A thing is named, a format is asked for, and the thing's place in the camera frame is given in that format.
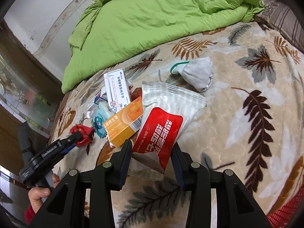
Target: barcode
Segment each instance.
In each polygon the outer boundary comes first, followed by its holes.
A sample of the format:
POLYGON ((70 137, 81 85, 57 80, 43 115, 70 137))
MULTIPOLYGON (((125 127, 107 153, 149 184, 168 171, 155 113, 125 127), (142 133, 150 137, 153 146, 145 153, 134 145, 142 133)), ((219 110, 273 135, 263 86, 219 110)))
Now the barcode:
POLYGON ((133 129, 134 132, 137 132, 140 129, 142 118, 143 116, 141 115, 139 118, 137 118, 134 122, 130 124, 130 128, 133 129))

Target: leaf pattern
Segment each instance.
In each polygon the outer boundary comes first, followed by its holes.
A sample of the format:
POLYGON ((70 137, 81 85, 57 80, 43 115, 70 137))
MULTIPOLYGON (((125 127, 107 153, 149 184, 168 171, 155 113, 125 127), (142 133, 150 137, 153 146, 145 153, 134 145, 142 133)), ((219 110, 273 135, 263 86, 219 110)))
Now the leaf pattern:
POLYGON ((85 202, 85 215, 90 216, 90 206, 88 202, 85 202))
POLYGON ((85 149, 88 156, 89 156, 89 153, 90 153, 90 145, 91 145, 91 143, 88 144, 87 147, 86 147, 86 149, 85 149))
POLYGON ((131 78, 131 80, 134 80, 138 76, 140 76, 153 61, 162 61, 161 59, 155 59, 159 52, 160 49, 154 51, 152 54, 144 54, 137 63, 132 64, 128 68, 126 68, 126 78, 131 78))
POLYGON ((210 45, 216 45, 217 42, 212 42, 210 40, 200 40, 196 41, 194 39, 182 39, 176 44, 169 44, 174 45, 172 48, 172 54, 175 54, 175 57, 180 56, 180 59, 183 59, 183 57, 186 57, 186 60, 189 59, 191 56, 192 59, 194 59, 194 54, 199 57, 199 51, 202 51, 203 48, 207 48, 207 46, 210 45))
POLYGON ((224 167, 227 167, 227 166, 230 166, 230 165, 235 164, 235 162, 233 161, 233 162, 230 162, 230 163, 227 163, 227 164, 221 164, 221 165, 219 165, 218 167, 212 168, 212 166, 210 166, 210 165, 207 163, 206 158, 204 158, 204 162, 205 162, 206 168, 207 168, 208 170, 219 170, 219 169, 221 169, 221 168, 224 168, 224 167))
POLYGON ((213 31, 202 32, 202 34, 203 35, 213 35, 213 34, 216 34, 218 32, 224 31, 225 29, 226 29, 226 27, 222 27, 222 28, 215 29, 213 31))
POLYGON ((59 123, 61 122, 62 118, 63 118, 63 112, 61 113, 61 116, 59 118, 59 123))
POLYGON ((244 69, 252 70, 252 77, 255 83, 263 81, 265 76, 267 76, 270 83, 274 84, 276 82, 276 72, 272 62, 279 63, 279 61, 270 60, 264 45, 261 45, 257 50, 249 48, 248 56, 242 57, 235 62, 244 69))
POLYGON ((287 181, 285 182, 285 185, 277 199, 277 201, 275 202, 275 204, 272 206, 271 210, 269 211, 268 215, 272 215, 275 211, 277 211, 278 209, 281 208, 281 206, 284 204, 285 200, 287 199, 287 197, 289 196, 291 190, 295 187, 297 188, 298 186, 301 186, 300 181, 302 180, 301 177, 299 177, 297 183, 296 183, 296 179, 298 178, 298 176, 301 176, 303 174, 303 168, 304 168, 304 163, 303 163, 303 156, 301 156, 297 162, 295 163, 295 165, 293 166, 287 181))
POLYGON ((233 28, 228 37, 228 43, 230 44, 230 46, 239 46, 239 44, 237 43, 237 39, 242 34, 244 34, 250 27, 251 24, 243 24, 233 28))
POLYGON ((110 66, 110 67, 107 67, 107 70, 111 70, 111 69, 113 69, 116 65, 118 65, 119 63, 117 63, 117 64, 114 64, 114 65, 112 65, 112 66, 110 66))
POLYGON ((296 64, 300 64, 301 58, 298 56, 298 51, 297 50, 291 50, 287 49, 287 52, 291 55, 292 59, 296 64))
POLYGON ((62 135, 63 131, 67 129, 73 122, 76 111, 72 111, 71 108, 63 115, 61 125, 59 127, 58 136, 62 135))
POLYGON ((83 113, 82 116, 81 116, 81 118, 79 119, 78 123, 81 124, 81 125, 83 125, 85 119, 89 119, 89 118, 87 118, 87 114, 86 113, 83 113))
POLYGON ((88 89, 88 91, 84 94, 82 94, 80 96, 81 99, 81 103, 80 106, 82 106, 89 98, 89 96, 95 92, 99 87, 101 87, 101 83, 103 82, 104 78, 103 78, 103 74, 99 75, 94 82, 92 83, 92 85, 90 86, 90 88, 88 89))
POLYGON ((288 49, 288 45, 285 40, 283 40, 281 37, 277 36, 275 37, 275 49, 277 53, 280 53, 282 56, 287 56, 286 51, 288 49))
POLYGON ((262 93, 259 90, 254 90, 251 93, 242 88, 232 87, 232 89, 242 90, 248 94, 248 97, 245 99, 243 104, 243 109, 247 108, 245 115, 250 115, 248 122, 251 123, 251 136, 249 137, 248 144, 253 141, 253 144, 249 150, 251 156, 246 164, 249 166, 249 170, 245 176, 246 183, 245 186, 248 191, 252 192, 257 191, 259 182, 263 180, 263 172, 261 167, 267 169, 267 163, 263 159, 264 157, 271 157, 268 144, 266 142, 273 142, 270 134, 266 132, 275 130, 271 123, 266 119, 272 119, 270 114, 267 112, 267 109, 270 109, 270 106, 265 103, 267 100, 266 97, 260 96, 262 93))
POLYGON ((165 178, 163 181, 155 181, 155 188, 144 186, 143 192, 135 192, 133 195, 135 199, 129 200, 129 205, 119 215, 120 228, 145 223, 147 217, 152 220, 154 213, 158 219, 164 214, 173 215, 179 201, 183 207, 190 193, 182 191, 172 179, 165 178))
POLYGON ((267 31, 270 31, 270 29, 269 29, 266 25, 264 25, 263 23, 258 22, 257 24, 259 25, 259 27, 260 27, 264 32, 265 32, 266 30, 267 30, 267 31))
POLYGON ((290 54, 292 59, 296 64, 300 64, 301 58, 298 56, 298 51, 297 50, 292 50, 288 47, 288 44, 286 40, 279 36, 275 36, 274 42, 272 43, 275 46, 275 49, 277 53, 281 54, 282 56, 287 57, 287 53, 290 54))
POLYGON ((98 155, 96 166, 102 164, 105 161, 108 161, 112 156, 112 154, 115 152, 114 149, 115 149, 114 147, 113 148, 110 147, 110 143, 109 141, 107 141, 98 155))
POLYGON ((269 19, 272 16, 273 12, 276 10, 276 8, 278 6, 279 6, 279 2, 277 2, 277 1, 272 1, 272 2, 268 3, 265 6, 265 9, 261 14, 261 17, 265 18, 267 21, 267 19, 269 19))

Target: plastic bag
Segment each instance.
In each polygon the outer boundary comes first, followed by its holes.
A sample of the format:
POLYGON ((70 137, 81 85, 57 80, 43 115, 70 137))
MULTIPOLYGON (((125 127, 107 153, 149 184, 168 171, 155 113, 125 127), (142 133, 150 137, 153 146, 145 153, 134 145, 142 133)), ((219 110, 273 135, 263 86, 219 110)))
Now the plastic bag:
POLYGON ((105 128, 102 124, 113 115, 114 115, 114 113, 112 112, 112 110, 109 107, 107 102, 101 101, 98 104, 98 108, 94 112, 94 116, 91 120, 91 124, 92 124, 92 127, 94 128, 96 134, 100 138, 103 138, 107 134, 107 131, 105 130, 105 128))
POLYGON ((197 111, 206 106, 206 98, 182 87, 152 81, 142 82, 142 93, 142 124, 131 154, 141 164, 131 162, 129 172, 136 176, 148 166, 164 174, 173 145, 197 111))

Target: striped pillowcase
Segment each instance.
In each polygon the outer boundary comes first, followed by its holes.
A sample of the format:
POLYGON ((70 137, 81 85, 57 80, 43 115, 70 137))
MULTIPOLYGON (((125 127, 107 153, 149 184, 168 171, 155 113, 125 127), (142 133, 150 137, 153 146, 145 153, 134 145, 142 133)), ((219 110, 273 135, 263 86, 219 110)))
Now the striped pillowcase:
POLYGON ((265 10, 255 15, 254 20, 279 31, 289 43, 304 53, 304 31, 290 7, 276 0, 262 1, 265 10))

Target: orange medicine box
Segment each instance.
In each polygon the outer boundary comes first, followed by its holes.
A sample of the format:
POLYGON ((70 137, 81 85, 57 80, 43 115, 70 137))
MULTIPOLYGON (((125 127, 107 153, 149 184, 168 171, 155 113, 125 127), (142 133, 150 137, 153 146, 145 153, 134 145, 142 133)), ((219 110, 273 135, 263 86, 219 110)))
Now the orange medicine box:
POLYGON ((102 124, 108 133, 109 142, 120 147, 140 129, 142 106, 142 97, 138 97, 102 124))

